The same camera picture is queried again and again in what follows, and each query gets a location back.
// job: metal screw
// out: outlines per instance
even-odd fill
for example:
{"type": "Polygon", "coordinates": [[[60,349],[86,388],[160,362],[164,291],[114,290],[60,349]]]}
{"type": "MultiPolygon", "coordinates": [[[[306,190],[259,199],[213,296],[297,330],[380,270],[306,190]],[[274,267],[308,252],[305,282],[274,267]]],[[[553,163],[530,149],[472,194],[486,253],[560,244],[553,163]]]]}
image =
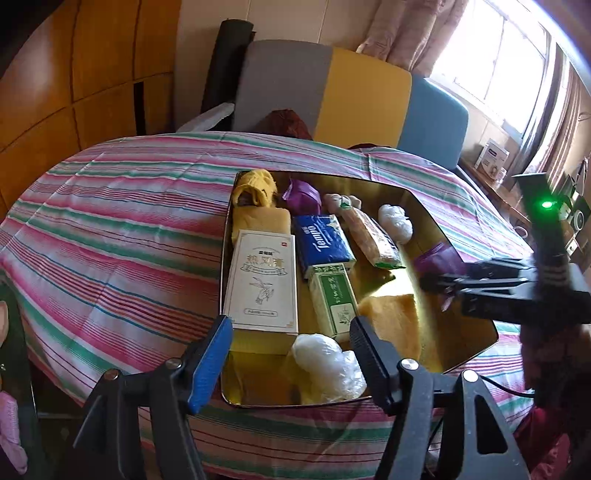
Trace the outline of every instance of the metal screw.
{"type": "Polygon", "coordinates": [[[164,365],[166,365],[166,368],[168,368],[169,370],[176,370],[182,364],[183,363],[181,362],[181,359],[180,358],[169,358],[164,363],[164,365]]]}
{"type": "Polygon", "coordinates": [[[412,358],[404,358],[400,361],[400,365],[406,370],[416,370],[418,368],[418,362],[412,358]]]}
{"type": "Polygon", "coordinates": [[[478,380],[478,374],[474,370],[464,370],[462,376],[467,382],[474,383],[478,380]]]}
{"type": "Polygon", "coordinates": [[[103,374],[103,378],[105,380],[115,380],[117,379],[117,377],[119,377],[119,370],[117,370],[116,368],[109,368],[104,374],[103,374]]]}

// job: yellow towel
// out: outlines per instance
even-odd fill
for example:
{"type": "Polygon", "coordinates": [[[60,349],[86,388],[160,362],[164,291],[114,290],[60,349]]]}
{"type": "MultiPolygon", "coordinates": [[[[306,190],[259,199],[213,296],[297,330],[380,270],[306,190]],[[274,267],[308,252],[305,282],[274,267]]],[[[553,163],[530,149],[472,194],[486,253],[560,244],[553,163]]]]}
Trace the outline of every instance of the yellow towel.
{"type": "Polygon", "coordinates": [[[252,205],[258,207],[274,207],[275,199],[273,195],[277,193],[275,180],[266,170],[251,170],[245,173],[238,185],[232,192],[232,203],[238,205],[238,199],[242,193],[249,193],[252,196],[252,205]]]}
{"type": "Polygon", "coordinates": [[[232,211],[232,244],[236,245],[240,230],[291,233],[289,211],[275,207],[234,207],[232,211]]]}
{"type": "Polygon", "coordinates": [[[359,314],[369,319],[379,338],[394,344],[402,358],[419,359],[421,342],[412,293],[396,297],[367,297],[359,303],[359,314]]]}

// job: striped tablecloth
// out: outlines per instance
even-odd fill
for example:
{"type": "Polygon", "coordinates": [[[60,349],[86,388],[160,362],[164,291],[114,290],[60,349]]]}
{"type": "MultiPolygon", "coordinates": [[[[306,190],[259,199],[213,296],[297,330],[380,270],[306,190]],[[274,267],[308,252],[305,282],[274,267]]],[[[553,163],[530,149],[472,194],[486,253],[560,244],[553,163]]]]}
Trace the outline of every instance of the striped tablecloth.
{"type": "MultiPolygon", "coordinates": [[[[392,149],[221,132],[96,145],[37,180],[0,226],[0,261],[17,292],[30,358],[68,395],[82,403],[106,369],[150,370],[205,334],[217,314],[228,198],[246,168],[399,185],[414,192],[464,260],[530,255],[464,182],[392,149]]],[[[499,342],[467,366],[520,390],[518,329],[497,328],[499,342]]],[[[531,401],[492,393],[516,427],[531,401]]],[[[149,412],[140,416],[149,442],[149,412]]],[[[191,420],[206,467],[245,479],[370,477],[390,426],[370,401],[243,411],[219,394],[191,420]]]]}

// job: gray panel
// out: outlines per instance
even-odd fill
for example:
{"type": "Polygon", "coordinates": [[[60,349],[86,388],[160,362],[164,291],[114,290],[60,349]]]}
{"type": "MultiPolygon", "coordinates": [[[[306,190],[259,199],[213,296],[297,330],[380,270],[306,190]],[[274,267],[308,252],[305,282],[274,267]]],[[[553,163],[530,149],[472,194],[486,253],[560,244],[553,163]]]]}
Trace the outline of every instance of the gray panel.
{"type": "Polygon", "coordinates": [[[314,135],[332,47],[294,40],[250,44],[238,85],[232,129],[252,131],[273,110],[292,109],[314,135]]]}

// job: purple pouch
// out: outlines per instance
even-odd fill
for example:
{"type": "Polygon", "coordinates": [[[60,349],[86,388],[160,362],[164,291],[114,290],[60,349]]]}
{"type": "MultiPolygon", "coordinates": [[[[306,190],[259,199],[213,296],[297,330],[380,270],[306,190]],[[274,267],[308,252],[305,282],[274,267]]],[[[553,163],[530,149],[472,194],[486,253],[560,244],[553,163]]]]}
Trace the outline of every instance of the purple pouch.
{"type": "Polygon", "coordinates": [[[302,180],[290,179],[290,186],[282,197],[292,215],[319,215],[322,207],[320,194],[312,185],[302,180]]]}
{"type": "Polygon", "coordinates": [[[449,244],[439,243],[431,250],[426,251],[413,262],[415,270],[423,275],[425,273],[466,274],[466,264],[449,244]]]}

